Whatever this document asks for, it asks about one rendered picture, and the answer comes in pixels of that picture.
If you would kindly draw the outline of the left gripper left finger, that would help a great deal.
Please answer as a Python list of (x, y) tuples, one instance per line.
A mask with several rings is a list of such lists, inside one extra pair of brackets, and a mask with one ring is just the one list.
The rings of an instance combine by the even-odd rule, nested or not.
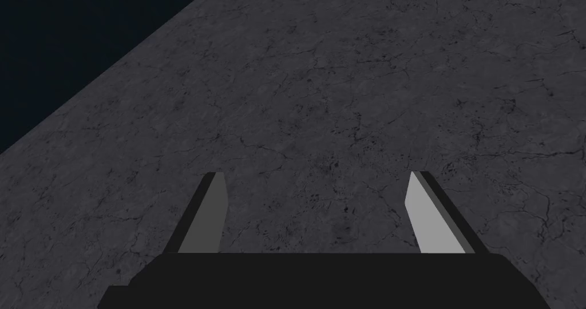
[(198, 185), (164, 253), (217, 253), (228, 210), (223, 172), (208, 172)]

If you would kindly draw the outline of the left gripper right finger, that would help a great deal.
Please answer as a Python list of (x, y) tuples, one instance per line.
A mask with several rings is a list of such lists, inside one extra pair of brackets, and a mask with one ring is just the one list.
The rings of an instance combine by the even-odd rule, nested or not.
[(421, 253), (489, 252), (430, 172), (410, 173), (405, 207)]

